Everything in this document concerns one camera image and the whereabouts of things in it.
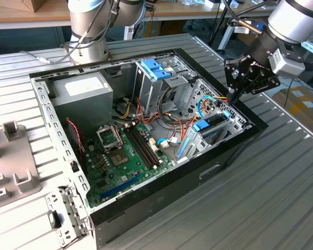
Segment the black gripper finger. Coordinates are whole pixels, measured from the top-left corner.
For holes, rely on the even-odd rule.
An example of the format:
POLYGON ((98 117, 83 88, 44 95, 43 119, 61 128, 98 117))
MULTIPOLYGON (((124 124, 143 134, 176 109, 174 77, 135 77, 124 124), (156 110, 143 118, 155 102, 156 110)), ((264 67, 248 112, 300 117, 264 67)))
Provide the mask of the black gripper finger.
POLYGON ((245 94, 256 95, 258 93, 264 92, 269 89, 273 89, 280 85, 280 82, 277 78, 263 78, 263 79, 241 79, 236 87, 234 87, 234 103, 237 103, 240 97, 245 94))
POLYGON ((234 69, 230 66, 224 67, 226 83, 227 83, 227 100, 229 103, 235 103, 237 98, 236 78, 233 77, 234 69))

